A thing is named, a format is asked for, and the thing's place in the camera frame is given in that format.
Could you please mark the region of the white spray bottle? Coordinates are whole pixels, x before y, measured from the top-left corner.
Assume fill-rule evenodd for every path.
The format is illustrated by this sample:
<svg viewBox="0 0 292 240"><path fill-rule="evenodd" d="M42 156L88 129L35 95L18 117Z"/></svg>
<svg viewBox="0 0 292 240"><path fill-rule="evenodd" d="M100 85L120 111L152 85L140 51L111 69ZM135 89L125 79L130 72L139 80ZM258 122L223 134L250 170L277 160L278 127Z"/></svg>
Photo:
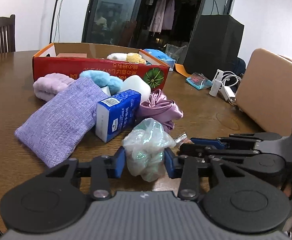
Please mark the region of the white spray bottle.
<svg viewBox="0 0 292 240"><path fill-rule="evenodd" d="M222 77L223 77L223 74L224 74L224 71L223 70L217 70L216 71L216 74L213 78L213 81L212 81L212 86L211 86L211 89L210 89L210 92L209 92L209 95L210 96L217 96L219 90L220 90L220 87L222 86Z"/></svg>

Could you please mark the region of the teal snack packet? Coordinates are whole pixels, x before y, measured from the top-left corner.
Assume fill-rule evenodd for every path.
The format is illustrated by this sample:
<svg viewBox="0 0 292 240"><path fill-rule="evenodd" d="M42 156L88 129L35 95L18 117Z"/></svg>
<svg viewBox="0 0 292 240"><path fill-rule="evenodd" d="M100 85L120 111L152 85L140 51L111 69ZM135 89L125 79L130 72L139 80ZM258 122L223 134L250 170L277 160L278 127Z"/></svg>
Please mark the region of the teal snack packet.
<svg viewBox="0 0 292 240"><path fill-rule="evenodd" d="M199 73L193 73L190 75L190 77L187 77L186 83L196 88L197 90L210 88L213 84L203 74L199 74Z"/></svg>

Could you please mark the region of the studio light on stand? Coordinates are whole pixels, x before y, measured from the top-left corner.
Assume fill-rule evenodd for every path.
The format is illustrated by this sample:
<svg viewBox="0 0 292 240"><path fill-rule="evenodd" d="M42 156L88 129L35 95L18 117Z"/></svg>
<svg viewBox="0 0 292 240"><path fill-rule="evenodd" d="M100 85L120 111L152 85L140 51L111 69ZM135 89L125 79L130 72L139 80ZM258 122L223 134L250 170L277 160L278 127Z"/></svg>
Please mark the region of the studio light on stand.
<svg viewBox="0 0 292 240"><path fill-rule="evenodd" d="M64 0L55 0L52 13L51 28L49 34L49 43L52 43L58 38L60 39L60 14Z"/></svg>

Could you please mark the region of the black paper bag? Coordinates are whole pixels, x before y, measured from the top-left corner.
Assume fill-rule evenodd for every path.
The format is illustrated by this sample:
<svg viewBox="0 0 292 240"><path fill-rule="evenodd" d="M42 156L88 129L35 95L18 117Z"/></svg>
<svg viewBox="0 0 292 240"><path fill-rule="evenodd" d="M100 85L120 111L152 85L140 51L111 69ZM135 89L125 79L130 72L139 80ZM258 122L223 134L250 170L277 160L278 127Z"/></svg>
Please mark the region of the black paper bag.
<svg viewBox="0 0 292 240"><path fill-rule="evenodd" d="M215 10L219 9L212 0L210 13L199 17L192 34L183 64L189 74L212 78L218 69L234 69L245 26L230 15L214 14Z"/></svg>

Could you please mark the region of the purple satin scrunchie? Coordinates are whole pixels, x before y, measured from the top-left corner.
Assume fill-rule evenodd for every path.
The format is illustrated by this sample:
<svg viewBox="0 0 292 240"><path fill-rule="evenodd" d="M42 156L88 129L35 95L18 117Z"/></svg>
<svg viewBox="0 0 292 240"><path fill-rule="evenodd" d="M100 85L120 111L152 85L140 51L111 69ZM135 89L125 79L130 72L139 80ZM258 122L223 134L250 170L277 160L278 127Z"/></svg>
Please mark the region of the purple satin scrunchie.
<svg viewBox="0 0 292 240"><path fill-rule="evenodd" d="M143 101L136 111L136 122L153 118L160 122L166 131L170 132L175 128L174 121L183 118L183 112L175 101L169 100L161 89L154 90L147 101Z"/></svg>

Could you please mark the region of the white foam cylinder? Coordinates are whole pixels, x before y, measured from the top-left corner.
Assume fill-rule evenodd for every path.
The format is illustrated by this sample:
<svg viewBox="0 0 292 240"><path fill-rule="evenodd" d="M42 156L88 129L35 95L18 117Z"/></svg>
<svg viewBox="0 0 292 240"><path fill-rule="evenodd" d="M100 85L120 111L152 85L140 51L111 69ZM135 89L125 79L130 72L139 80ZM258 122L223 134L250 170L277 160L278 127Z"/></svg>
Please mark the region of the white foam cylinder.
<svg viewBox="0 0 292 240"><path fill-rule="evenodd" d="M123 81L120 92L128 89L139 92L141 94L141 102L149 100L151 88L140 76L132 75Z"/></svg>

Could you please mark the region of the light blue fluffy plush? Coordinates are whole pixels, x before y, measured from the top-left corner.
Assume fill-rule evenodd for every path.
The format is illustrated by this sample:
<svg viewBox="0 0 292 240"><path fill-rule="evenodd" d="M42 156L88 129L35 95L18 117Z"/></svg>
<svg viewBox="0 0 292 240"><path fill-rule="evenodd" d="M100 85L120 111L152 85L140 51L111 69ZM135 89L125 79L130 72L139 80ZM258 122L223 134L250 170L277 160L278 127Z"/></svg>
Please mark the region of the light blue fluffy plush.
<svg viewBox="0 0 292 240"><path fill-rule="evenodd" d="M108 87L111 95L117 94L123 86L122 79L101 70L85 70L79 76L90 78L100 88Z"/></svg>

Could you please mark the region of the clear plastic cup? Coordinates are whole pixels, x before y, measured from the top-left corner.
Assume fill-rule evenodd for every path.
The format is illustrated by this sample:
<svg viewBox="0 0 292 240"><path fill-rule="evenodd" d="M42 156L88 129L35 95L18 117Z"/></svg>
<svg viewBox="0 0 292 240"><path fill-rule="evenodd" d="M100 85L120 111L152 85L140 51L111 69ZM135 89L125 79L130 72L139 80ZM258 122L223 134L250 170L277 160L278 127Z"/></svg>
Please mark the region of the clear plastic cup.
<svg viewBox="0 0 292 240"><path fill-rule="evenodd" d="M170 58L178 61L181 56L182 51L186 48L185 46L178 47L172 44L165 45L165 54L168 55Z"/></svg>

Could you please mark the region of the lilac fluffy towel headband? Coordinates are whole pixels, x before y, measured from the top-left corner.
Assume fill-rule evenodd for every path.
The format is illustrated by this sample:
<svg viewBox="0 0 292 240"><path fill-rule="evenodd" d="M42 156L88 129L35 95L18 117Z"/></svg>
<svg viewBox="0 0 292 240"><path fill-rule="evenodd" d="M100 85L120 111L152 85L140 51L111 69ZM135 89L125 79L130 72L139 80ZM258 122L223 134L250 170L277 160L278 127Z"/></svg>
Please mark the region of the lilac fluffy towel headband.
<svg viewBox="0 0 292 240"><path fill-rule="evenodd" d="M37 98L47 102L64 91L74 81L75 79L64 74L47 74L33 83L34 94Z"/></svg>

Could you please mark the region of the purple woven fabric pouch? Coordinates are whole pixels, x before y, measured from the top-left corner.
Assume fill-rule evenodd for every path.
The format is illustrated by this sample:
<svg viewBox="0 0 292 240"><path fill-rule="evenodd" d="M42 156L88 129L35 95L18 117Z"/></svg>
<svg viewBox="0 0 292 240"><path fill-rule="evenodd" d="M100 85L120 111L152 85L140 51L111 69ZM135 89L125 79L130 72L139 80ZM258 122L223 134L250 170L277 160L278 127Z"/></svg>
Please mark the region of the purple woven fabric pouch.
<svg viewBox="0 0 292 240"><path fill-rule="evenodd" d="M15 136L54 167L70 157L96 124L97 104L108 97L92 79L81 77L33 113Z"/></svg>

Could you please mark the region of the yellow white plush toy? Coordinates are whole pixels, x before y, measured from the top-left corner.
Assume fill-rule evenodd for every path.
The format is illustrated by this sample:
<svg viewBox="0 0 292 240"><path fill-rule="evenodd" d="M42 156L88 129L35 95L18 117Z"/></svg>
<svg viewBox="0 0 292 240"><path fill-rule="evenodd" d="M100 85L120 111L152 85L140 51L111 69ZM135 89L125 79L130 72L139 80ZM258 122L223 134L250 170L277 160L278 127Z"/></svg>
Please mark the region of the yellow white plush toy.
<svg viewBox="0 0 292 240"><path fill-rule="evenodd" d="M111 53L107 56L108 60L125 61L128 63L146 64L145 59L138 53Z"/></svg>

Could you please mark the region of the clear plastic bag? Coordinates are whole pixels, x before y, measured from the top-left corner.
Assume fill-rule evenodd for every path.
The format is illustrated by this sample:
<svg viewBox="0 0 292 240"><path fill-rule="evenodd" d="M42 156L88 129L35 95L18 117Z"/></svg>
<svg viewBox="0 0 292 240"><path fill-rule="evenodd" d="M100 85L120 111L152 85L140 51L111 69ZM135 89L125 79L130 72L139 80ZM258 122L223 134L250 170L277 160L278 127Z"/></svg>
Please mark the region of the clear plastic bag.
<svg viewBox="0 0 292 240"><path fill-rule="evenodd" d="M164 150L176 143L160 122L147 118L122 140L122 146L130 174L150 183L165 174Z"/></svg>

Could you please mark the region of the blue wet wipes pack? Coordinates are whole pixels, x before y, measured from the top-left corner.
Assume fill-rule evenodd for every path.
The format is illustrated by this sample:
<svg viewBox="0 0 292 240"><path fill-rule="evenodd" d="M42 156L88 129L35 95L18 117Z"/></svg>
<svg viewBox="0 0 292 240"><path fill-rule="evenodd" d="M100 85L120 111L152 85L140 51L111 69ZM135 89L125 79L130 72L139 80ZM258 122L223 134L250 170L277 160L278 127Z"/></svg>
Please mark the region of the blue wet wipes pack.
<svg viewBox="0 0 292 240"><path fill-rule="evenodd" d="M176 60L172 57L166 55L164 52L156 49L144 49L147 53L154 56L155 58L159 59L160 61L166 63L169 66L169 70L173 71L175 66Z"/></svg>

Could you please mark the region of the dark wooden chair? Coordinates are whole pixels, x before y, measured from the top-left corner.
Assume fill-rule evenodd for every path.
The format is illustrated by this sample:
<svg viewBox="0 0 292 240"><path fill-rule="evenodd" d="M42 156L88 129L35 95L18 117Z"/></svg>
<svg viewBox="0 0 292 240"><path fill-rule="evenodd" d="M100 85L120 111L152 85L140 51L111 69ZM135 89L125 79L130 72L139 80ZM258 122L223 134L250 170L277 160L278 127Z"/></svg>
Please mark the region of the dark wooden chair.
<svg viewBox="0 0 292 240"><path fill-rule="evenodd" d="M0 54L15 51L15 15L0 17Z"/></svg>

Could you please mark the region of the blue tissue pack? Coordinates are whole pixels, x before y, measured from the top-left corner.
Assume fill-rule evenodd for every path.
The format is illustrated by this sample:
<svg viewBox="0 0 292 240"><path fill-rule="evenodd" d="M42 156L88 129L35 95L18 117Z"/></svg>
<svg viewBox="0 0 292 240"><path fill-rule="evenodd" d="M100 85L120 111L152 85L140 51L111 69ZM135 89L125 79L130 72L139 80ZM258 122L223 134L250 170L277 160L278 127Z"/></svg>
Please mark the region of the blue tissue pack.
<svg viewBox="0 0 292 240"><path fill-rule="evenodd" d="M97 104L96 135L107 143L135 122L141 94L128 89Z"/></svg>

